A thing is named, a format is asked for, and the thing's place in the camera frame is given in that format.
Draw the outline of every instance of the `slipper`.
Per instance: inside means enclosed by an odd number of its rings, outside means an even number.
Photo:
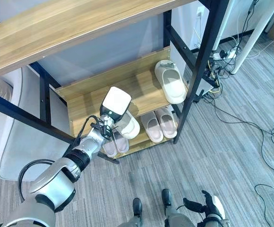
[[[119,153],[126,153],[129,149],[129,142],[118,131],[114,132],[116,147]]]
[[[142,115],[141,122],[151,141],[153,141],[154,143],[159,143],[163,140],[162,129],[160,128],[159,122],[153,111]]]
[[[113,138],[111,137],[109,141],[107,141],[104,145],[103,145],[103,150],[105,151],[106,155],[108,157],[115,157],[117,154],[117,147],[115,144],[115,141],[113,140]]]
[[[115,129],[129,140],[135,138],[140,132],[140,125],[127,110],[122,119],[115,124]]]
[[[174,138],[177,135],[177,127],[172,112],[167,108],[155,110],[158,122],[166,138]]]
[[[155,75],[169,103],[179,104],[184,102],[187,91],[174,62],[169,60],[159,61],[155,66]]]

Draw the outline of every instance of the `wall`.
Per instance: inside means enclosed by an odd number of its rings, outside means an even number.
[[[230,18],[223,32],[224,37],[222,38],[225,38],[230,35],[236,35],[237,33],[242,32],[243,24],[247,16],[248,9],[252,3],[252,0],[233,1],[233,10],[231,11]],[[268,5],[269,1],[270,0],[259,0],[259,2],[256,4],[255,13],[249,21],[247,31],[255,28],[261,15],[264,13],[264,9]],[[181,7],[174,9],[172,14],[173,27],[177,30],[179,35],[181,35],[182,39],[190,49],[194,49],[195,45],[199,42],[198,37],[194,32],[194,29],[199,34],[202,34],[202,38],[209,14],[209,11],[205,9],[203,17],[200,20],[200,18],[196,15],[197,8],[199,6],[202,6],[202,4],[199,1],[195,1],[190,4],[183,5]],[[171,58],[177,63],[179,71],[181,73],[184,73],[186,64],[184,63],[179,53],[176,50],[174,50],[174,48],[171,49]]]
[[[47,0],[0,0],[0,21],[45,1]],[[238,28],[241,32],[242,23],[251,2],[252,0],[235,0],[224,35],[237,34],[238,18]],[[255,27],[266,4],[268,4],[266,0],[259,1],[255,14],[249,22],[248,30]],[[201,20],[196,16],[197,8],[201,5],[200,2],[195,1],[173,10],[172,25],[190,49],[193,49],[199,42],[194,29],[203,35],[208,18],[208,10],[205,10]],[[90,77],[127,61],[132,61],[162,47],[163,16],[158,15],[47,56],[39,63],[64,85],[81,78]],[[185,63],[174,48],[172,48],[171,58],[183,73]]]

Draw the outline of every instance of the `power strip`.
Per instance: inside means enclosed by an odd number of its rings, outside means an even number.
[[[232,59],[236,57],[236,50],[231,50],[229,55],[227,55],[227,57],[224,57],[224,58],[220,57],[220,53],[214,53],[212,57],[215,61],[222,60],[222,59],[223,60]]]

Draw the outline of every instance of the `gray carpet floor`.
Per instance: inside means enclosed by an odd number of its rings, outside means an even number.
[[[262,35],[254,49],[262,50],[270,40]],[[234,42],[222,44],[229,47]],[[261,54],[246,60],[236,75],[222,80],[223,93],[216,105],[231,114],[256,122],[263,129],[274,127],[274,43]],[[222,113],[220,117],[235,121]],[[204,203],[201,190],[217,195],[232,227],[266,227],[263,202],[254,186],[274,186],[274,171],[263,161],[261,132],[249,125],[225,124],[216,118],[211,105],[200,101],[192,106],[176,145],[164,144],[136,152],[113,165],[97,158],[76,184],[76,196],[57,214],[58,227],[116,227],[132,216],[132,200],[143,203],[145,227],[164,223],[163,188],[173,194],[173,204],[183,197]],[[274,166],[274,146],[266,135],[266,159]],[[24,183],[26,193],[28,183]],[[266,216],[274,227],[274,190],[259,187],[266,201]],[[0,223],[19,204],[16,183],[0,180]],[[196,225],[198,214],[181,208]]]

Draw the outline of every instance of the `silver robot arm segment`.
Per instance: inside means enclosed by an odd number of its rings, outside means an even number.
[[[2,227],[55,227],[55,213],[73,199],[76,193],[74,183],[90,163],[92,155],[99,152],[109,139],[113,124],[122,118],[130,101],[127,93],[111,87],[100,107],[100,121],[92,126],[78,146],[32,183],[25,201],[10,214]]]

